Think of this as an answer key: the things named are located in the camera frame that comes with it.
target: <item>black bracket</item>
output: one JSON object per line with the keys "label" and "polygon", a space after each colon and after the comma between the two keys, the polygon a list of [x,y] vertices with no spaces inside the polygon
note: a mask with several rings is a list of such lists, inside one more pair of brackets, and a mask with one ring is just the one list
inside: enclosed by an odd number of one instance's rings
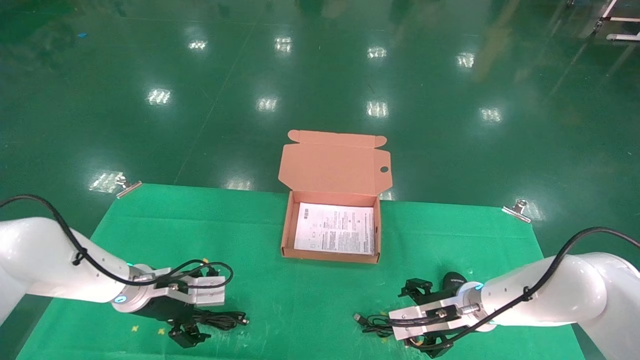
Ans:
{"label": "black bracket", "polygon": [[209,334],[201,333],[195,323],[180,325],[169,322],[169,324],[173,325],[169,337],[182,348],[194,347],[211,337]]}
{"label": "black bracket", "polygon": [[426,304],[426,297],[431,294],[433,283],[431,281],[418,278],[409,279],[405,282],[404,288],[400,289],[398,297],[409,296],[416,304]]}

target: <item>green epoxy floor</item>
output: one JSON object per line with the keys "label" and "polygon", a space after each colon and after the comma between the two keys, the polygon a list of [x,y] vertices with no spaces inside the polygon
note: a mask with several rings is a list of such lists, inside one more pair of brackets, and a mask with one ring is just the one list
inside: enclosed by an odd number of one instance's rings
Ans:
{"label": "green epoxy floor", "polygon": [[[311,129],[385,135],[384,199],[527,199],[545,255],[594,225],[640,237],[640,58],[604,39],[637,30],[584,38],[603,3],[5,0],[0,197],[39,194],[91,235],[114,200],[89,191],[106,170],[285,192],[287,131]],[[640,15],[628,5],[614,15]],[[0,219],[34,215],[16,204]],[[575,249],[588,251],[640,265],[610,238]],[[46,303],[25,298],[0,328],[9,358]]]}

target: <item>black cable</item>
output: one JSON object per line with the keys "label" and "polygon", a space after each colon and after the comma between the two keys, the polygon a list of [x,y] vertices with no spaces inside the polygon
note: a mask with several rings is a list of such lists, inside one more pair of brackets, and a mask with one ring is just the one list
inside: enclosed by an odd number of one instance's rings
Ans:
{"label": "black cable", "polygon": [[[179,265],[177,268],[174,268],[168,274],[160,275],[159,277],[156,277],[155,279],[149,280],[149,281],[131,281],[131,280],[128,280],[128,279],[123,279],[123,278],[115,275],[114,273],[110,272],[109,270],[105,269],[102,265],[100,265],[100,263],[98,263],[98,261],[96,261],[93,257],[91,257],[91,255],[89,255],[89,253],[87,252],[87,249],[82,247],[82,245],[77,240],[76,236],[73,234],[73,232],[71,231],[71,228],[69,227],[69,225],[67,225],[67,222],[62,217],[60,212],[58,212],[58,210],[49,201],[46,201],[44,198],[39,197],[37,195],[31,195],[31,194],[16,195],[14,197],[10,197],[9,199],[6,199],[6,200],[0,202],[0,208],[2,208],[5,205],[11,204],[14,201],[18,201],[18,200],[33,200],[33,201],[39,202],[41,205],[43,205],[45,208],[47,208],[51,212],[51,214],[53,215],[54,220],[58,223],[58,225],[60,225],[60,227],[62,228],[62,231],[65,233],[65,235],[67,235],[67,238],[69,239],[71,244],[78,251],[78,254],[76,256],[76,260],[74,261],[75,265],[77,265],[80,261],[85,259],[85,260],[87,260],[89,262],[89,264],[91,264],[100,273],[102,273],[105,276],[109,277],[110,279],[115,280],[117,282],[120,282],[122,284],[130,285],[130,286],[148,286],[148,285],[155,285],[155,284],[157,284],[159,282],[176,281],[176,280],[179,280],[179,279],[181,279],[181,278],[183,278],[185,276],[189,276],[189,275],[191,275],[191,274],[193,274],[195,272],[199,272],[201,269],[213,267],[214,265],[222,266],[223,268],[226,268],[229,271],[229,277],[227,277],[224,282],[222,282],[220,284],[216,284],[216,285],[189,285],[189,286],[186,286],[186,287],[187,288],[198,288],[198,289],[221,288],[222,286],[227,285],[231,281],[231,279],[233,279],[234,272],[231,269],[231,267],[228,266],[227,264],[220,263],[220,262],[204,263],[201,260],[189,260],[189,261]],[[192,269],[192,270],[190,270],[190,271],[188,271],[188,272],[181,273],[179,275],[173,276],[179,270],[182,270],[185,266],[188,266],[188,265],[191,265],[191,264],[194,264],[194,263],[199,263],[201,265],[196,267],[196,268],[194,268],[194,269]]]}
{"label": "black cable", "polygon": [[356,314],[353,318],[364,328],[362,332],[375,332],[381,338],[387,338],[394,334],[393,327],[387,324],[388,316],[370,315],[365,318]]}
{"label": "black cable", "polygon": [[246,314],[240,311],[215,313],[213,311],[195,309],[193,319],[197,323],[229,331],[238,325],[248,324],[249,320],[245,319],[245,316]]}
{"label": "black cable", "polygon": [[583,237],[585,237],[585,236],[587,236],[589,234],[594,234],[594,233],[607,233],[607,234],[611,234],[613,236],[617,236],[617,237],[629,242],[633,246],[635,246],[635,247],[640,249],[640,243],[638,243],[637,241],[635,241],[631,237],[629,237],[629,236],[627,236],[627,235],[625,235],[625,234],[623,234],[623,233],[621,233],[619,231],[615,231],[614,229],[609,229],[608,227],[590,227],[588,229],[582,230],[582,231],[578,232],[577,234],[573,235],[564,244],[564,246],[557,253],[556,258],[551,262],[551,264],[547,268],[547,271],[542,275],[540,280],[538,280],[538,282],[536,282],[536,284],[534,284],[531,287],[525,286],[521,296],[513,299],[511,302],[508,302],[506,305],[504,305],[501,308],[499,308],[498,310],[494,311],[491,315],[488,315],[486,318],[483,318],[482,320],[478,321],[475,325],[466,328],[465,330],[461,331],[460,333],[458,333],[457,335],[455,335],[451,339],[448,339],[448,340],[443,341],[443,342],[441,342],[439,344],[436,344],[436,345],[414,345],[414,344],[410,344],[410,345],[412,347],[415,347],[415,348],[420,349],[420,350],[436,350],[436,349],[439,349],[439,348],[451,347],[451,346],[453,346],[453,343],[455,341],[458,341],[460,338],[470,334],[471,332],[474,332],[480,326],[482,326],[482,325],[490,322],[491,320],[493,320],[496,316],[499,316],[500,314],[504,313],[505,311],[511,309],[512,307],[518,305],[521,302],[530,301],[532,299],[533,294],[535,294],[536,291],[540,290],[540,288],[542,288],[549,281],[549,279],[551,279],[553,274],[556,272],[556,270],[560,266],[560,262],[562,262],[562,260],[564,259],[565,255],[567,255],[567,253],[575,245],[575,243],[578,242],[578,240],[582,239]]}

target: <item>metal clip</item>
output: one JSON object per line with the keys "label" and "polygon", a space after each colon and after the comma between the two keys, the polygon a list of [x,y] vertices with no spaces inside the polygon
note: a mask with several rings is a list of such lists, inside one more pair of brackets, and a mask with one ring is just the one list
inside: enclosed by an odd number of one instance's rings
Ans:
{"label": "metal clip", "polygon": [[518,199],[516,200],[516,204],[512,208],[507,208],[506,206],[503,206],[502,211],[511,215],[512,217],[519,218],[520,220],[528,224],[531,222],[531,219],[522,214],[524,212],[524,208],[526,207],[527,207],[527,201],[524,199]]}
{"label": "metal clip", "polygon": [[117,199],[121,199],[124,195],[132,192],[133,190],[142,186],[142,181],[137,181],[131,184],[124,175],[120,175],[116,178],[116,184],[122,186],[123,190],[116,195]]}

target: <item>metal stand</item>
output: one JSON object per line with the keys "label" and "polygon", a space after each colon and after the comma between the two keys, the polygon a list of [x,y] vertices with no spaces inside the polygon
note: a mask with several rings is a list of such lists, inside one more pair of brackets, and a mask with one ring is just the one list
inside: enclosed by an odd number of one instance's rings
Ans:
{"label": "metal stand", "polygon": [[[567,7],[572,6],[573,2],[574,2],[574,0],[567,0],[567,2],[566,2]],[[604,25],[605,21],[640,22],[640,19],[635,18],[635,17],[611,17],[611,16],[609,16],[609,14],[611,14],[611,10],[613,10],[613,7],[616,6],[617,2],[618,2],[618,0],[611,0],[609,5],[607,6],[607,9],[604,11],[602,16],[598,19],[598,21],[596,21],[596,24],[593,26],[593,33],[594,34],[597,34],[600,31],[600,29],[602,29],[602,26]],[[609,35],[607,35],[607,40],[640,41],[640,33],[638,33],[636,35],[609,34]]]}

